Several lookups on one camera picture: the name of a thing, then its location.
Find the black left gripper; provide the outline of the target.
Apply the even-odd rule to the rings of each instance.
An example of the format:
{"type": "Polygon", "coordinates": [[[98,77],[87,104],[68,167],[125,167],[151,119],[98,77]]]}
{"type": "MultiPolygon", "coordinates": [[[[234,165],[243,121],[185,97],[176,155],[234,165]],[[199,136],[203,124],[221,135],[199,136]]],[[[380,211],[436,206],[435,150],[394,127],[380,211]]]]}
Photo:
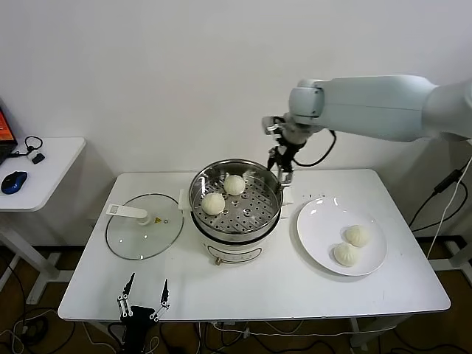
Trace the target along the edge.
{"type": "Polygon", "coordinates": [[[129,294],[133,284],[135,273],[132,273],[130,279],[123,288],[122,293],[117,297],[120,317],[123,318],[124,324],[149,324],[159,321],[163,314],[169,309],[169,288],[168,279],[164,282],[164,287],[160,299],[160,307],[157,310],[148,307],[130,305],[129,294]]]}

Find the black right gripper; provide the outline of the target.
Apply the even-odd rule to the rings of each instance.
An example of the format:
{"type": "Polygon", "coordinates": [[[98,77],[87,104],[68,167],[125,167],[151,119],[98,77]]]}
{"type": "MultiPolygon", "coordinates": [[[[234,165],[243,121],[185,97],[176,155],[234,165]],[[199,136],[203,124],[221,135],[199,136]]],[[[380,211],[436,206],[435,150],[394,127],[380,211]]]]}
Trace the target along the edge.
{"type": "Polygon", "coordinates": [[[268,151],[267,170],[277,164],[277,179],[280,189],[289,187],[293,180],[293,168],[291,166],[295,155],[305,146],[305,143],[294,144],[283,136],[276,139],[278,147],[272,147],[268,151]]]}

